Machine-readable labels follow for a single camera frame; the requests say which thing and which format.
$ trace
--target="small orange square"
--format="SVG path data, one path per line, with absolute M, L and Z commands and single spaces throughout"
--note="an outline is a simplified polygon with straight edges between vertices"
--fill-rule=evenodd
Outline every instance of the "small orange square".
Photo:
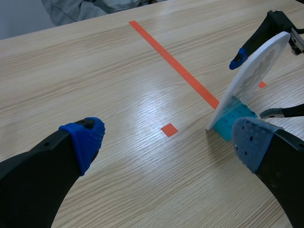
M 166 136 L 171 137 L 172 135 L 179 132 L 171 123 L 162 127 L 161 130 L 166 134 Z
M 261 82 L 259 85 L 258 85 L 258 87 L 260 87 L 260 88 L 264 88 L 266 86 L 266 83 L 265 82 Z

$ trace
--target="blue gripper tip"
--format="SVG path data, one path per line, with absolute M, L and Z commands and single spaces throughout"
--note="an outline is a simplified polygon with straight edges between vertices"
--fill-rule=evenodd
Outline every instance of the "blue gripper tip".
M 240 59 L 238 61 L 231 61 L 229 65 L 230 70 L 240 67 L 247 60 L 247 51 L 245 49 L 241 48 L 237 54 L 240 55 Z

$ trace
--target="black clamp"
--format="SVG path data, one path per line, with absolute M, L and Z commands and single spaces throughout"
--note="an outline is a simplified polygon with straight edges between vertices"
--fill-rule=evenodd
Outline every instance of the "black clamp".
M 304 29 L 297 29 L 282 11 L 269 11 L 257 31 L 243 45 L 238 54 L 231 61 L 229 68 L 234 70 L 240 67 L 260 46 L 283 31 L 288 32 L 291 35 L 289 45 L 293 54 L 297 56 L 304 53 L 304 40 L 299 35 L 304 33 Z

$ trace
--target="white plastic plate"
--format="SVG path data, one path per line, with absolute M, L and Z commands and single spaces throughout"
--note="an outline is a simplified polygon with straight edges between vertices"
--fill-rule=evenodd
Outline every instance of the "white plastic plate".
M 210 130 L 217 120 L 235 109 L 239 105 L 238 100 L 246 105 L 248 98 L 282 54 L 289 39 L 289 33 L 281 32 L 269 39 L 249 57 L 225 91 L 206 126 L 207 130 Z

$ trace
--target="blue rubber fingertip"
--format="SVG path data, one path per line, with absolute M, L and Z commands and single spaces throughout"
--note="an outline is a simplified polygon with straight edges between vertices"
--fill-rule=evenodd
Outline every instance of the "blue rubber fingertip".
M 247 51 L 245 49 L 241 48 L 238 51 L 238 54 L 240 54 L 242 56 L 242 58 L 238 62 L 235 62 L 232 60 L 229 65 L 230 70 L 234 70 L 234 69 L 240 67 L 247 60 L 248 56 L 247 56 Z
M 59 130 L 69 132 L 72 136 L 81 176 L 89 169 L 94 155 L 101 148 L 105 134 L 105 125 L 100 119 L 96 117 L 87 117 L 85 119 L 93 119 L 95 121 L 92 129 L 86 129 L 76 123 L 68 123 L 59 127 Z
M 220 118 L 213 126 L 213 129 L 219 133 L 219 135 L 227 142 L 232 138 L 232 127 L 238 118 L 242 116 L 252 116 L 254 118 L 257 118 L 255 112 L 251 111 L 246 105 L 242 104 L 241 102 L 239 103 L 239 106 Z
M 241 117 L 235 121 L 232 130 L 234 150 L 252 173 L 258 170 L 278 129 L 282 128 L 251 117 Z

